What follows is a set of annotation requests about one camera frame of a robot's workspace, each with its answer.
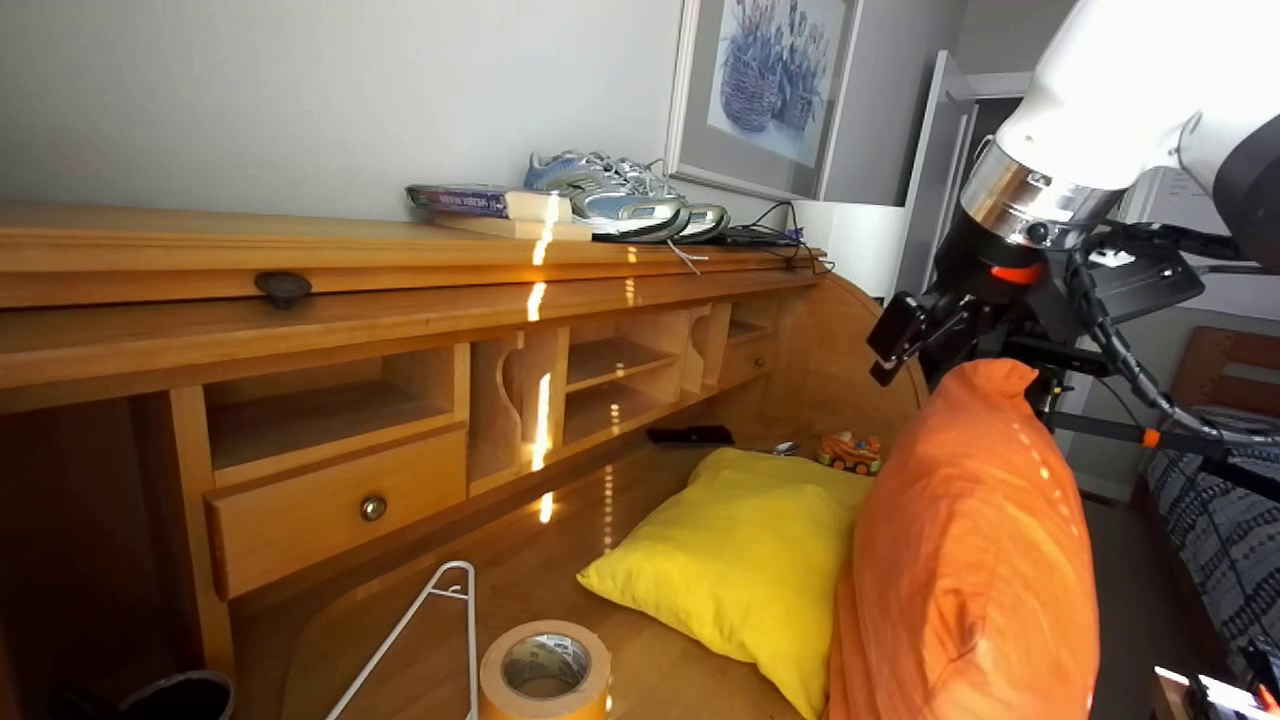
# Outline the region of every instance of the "drawer knob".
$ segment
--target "drawer knob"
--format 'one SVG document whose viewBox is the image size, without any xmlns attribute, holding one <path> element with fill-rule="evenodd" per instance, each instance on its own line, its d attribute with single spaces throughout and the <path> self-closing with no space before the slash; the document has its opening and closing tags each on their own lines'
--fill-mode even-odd
<svg viewBox="0 0 1280 720">
<path fill-rule="evenodd" d="M 313 298 L 313 278 L 303 271 L 254 271 L 251 285 L 281 313 L 292 313 Z"/>
<path fill-rule="evenodd" d="M 360 520 L 362 520 L 362 522 L 376 522 L 376 520 L 385 520 L 385 516 L 387 516 L 387 494 L 385 494 L 385 492 L 360 494 Z"/>
</svg>

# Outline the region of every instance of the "orange fabric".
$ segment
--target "orange fabric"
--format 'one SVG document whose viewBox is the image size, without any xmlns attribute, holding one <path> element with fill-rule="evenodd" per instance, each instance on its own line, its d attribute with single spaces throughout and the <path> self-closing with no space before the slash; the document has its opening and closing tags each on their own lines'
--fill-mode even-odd
<svg viewBox="0 0 1280 720">
<path fill-rule="evenodd" d="M 894 440 L 836 594 L 828 720 L 1082 720 L 1099 665 L 1071 467 L 1017 359 L 945 376 Z"/>
</svg>

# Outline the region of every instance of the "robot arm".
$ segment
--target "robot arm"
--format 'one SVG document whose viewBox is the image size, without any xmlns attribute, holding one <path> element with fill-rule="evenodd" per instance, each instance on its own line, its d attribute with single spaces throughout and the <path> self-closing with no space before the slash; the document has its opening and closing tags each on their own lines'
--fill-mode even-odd
<svg viewBox="0 0 1280 720">
<path fill-rule="evenodd" d="M 1280 265 L 1280 53 L 1267 53 L 1272 0 L 1074 0 L 1035 62 L 1031 93 L 981 148 L 924 296 L 894 296 L 873 329 L 876 376 L 907 356 L 938 376 L 964 356 L 999 356 L 1035 322 L 1047 342 L 1099 342 L 1148 402 L 1206 433 L 1138 370 L 1091 265 L 1115 251 L 1109 210 L 1154 162 L 1204 184 L 1241 242 Z M 1163 287 L 1121 287 L 1151 308 Z"/>
</svg>

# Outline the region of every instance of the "desk surface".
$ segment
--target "desk surface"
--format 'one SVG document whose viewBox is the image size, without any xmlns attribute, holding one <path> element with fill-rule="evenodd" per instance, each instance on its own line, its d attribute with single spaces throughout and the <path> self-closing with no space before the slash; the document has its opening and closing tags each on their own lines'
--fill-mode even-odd
<svg viewBox="0 0 1280 720">
<path fill-rule="evenodd" d="M 747 665 L 720 659 L 664 623 L 603 602 L 572 577 L 682 489 L 705 449 L 634 444 L 616 461 L 580 467 L 539 522 L 526 499 L 428 557 L 392 573 L 306 590 L 300 602 L 246 606 L 244 620 L 244 720 L 325 714 L 385 639 L 419 584 L 450 557 L 474 565 L 479 650 L 512 623 L 556 614 L 593 627 L 613 656 L 613 714 L 736 714 L 787 720 L 787 700 Z M 458 602 L 425 602 L 349 714 L 463 714 L 463 614 Z"/>
</svg>

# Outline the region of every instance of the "cubby compartment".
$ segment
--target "cubby compartment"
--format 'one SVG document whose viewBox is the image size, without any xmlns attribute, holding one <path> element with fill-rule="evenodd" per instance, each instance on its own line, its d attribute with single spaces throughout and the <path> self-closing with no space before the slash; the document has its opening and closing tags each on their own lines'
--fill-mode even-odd
<svg viewBox="0 0 1280 720">
<path fill-rule="evenodd" d="M 682 368 L 691 393 L 716 393 L 726 359 L 726 317 L 730 303 L 707 303 L 691 317 L 691 359 Z"/>
<path fill-rule="evenodd" d="M 565 427 L 566 329 L 533 329 L 472 342 L 472 492 L 549 464 Z"/>
<path fill-rule="evenodd" d="M 705 387 L 707 308 L 576 318 L 566 329 L 565 444 L 594 444 L 678 408 Z"/>
<path fill-rule="evenodd" d="M 221 484 L 463 425 L 466 342 L 276 368 L 202 387 Z"/>
<path fill-rule="evenodd" d="M 784 303 L 773 296 L 742 296 L 726 303 L 720 387 L 747 385 L 773 368 L 781 313 Z"/>
</svg>

